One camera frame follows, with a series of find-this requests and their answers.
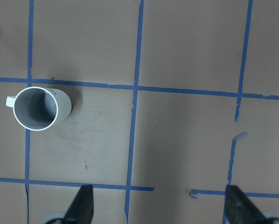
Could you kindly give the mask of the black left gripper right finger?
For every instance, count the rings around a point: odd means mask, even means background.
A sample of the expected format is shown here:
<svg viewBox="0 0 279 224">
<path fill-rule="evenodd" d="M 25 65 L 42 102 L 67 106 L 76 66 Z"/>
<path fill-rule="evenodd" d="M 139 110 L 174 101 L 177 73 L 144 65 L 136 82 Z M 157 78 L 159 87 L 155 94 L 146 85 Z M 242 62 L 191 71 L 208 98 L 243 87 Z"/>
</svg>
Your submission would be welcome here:
<svg viewBox="0 0 279 224">
<path fill-rule="evenodd" d="M 230 224 L 264 224 L 266 217 L 236 185 L 225 188 L 225 216 Z"/>
</svg>

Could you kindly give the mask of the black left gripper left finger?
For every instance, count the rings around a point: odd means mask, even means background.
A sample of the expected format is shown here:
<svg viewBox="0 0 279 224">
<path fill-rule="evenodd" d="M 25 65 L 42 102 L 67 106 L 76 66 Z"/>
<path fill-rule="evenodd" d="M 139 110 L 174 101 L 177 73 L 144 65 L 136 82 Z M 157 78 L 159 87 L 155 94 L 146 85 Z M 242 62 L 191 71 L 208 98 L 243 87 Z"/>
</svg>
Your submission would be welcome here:
<svg viewBox="0 0 279 224">
<path fill-rule="evenodd" d="M 63 217 L 64 224 L 90 224 L 93 219 L 93 186 L 82 185 Z"/>
</svg>

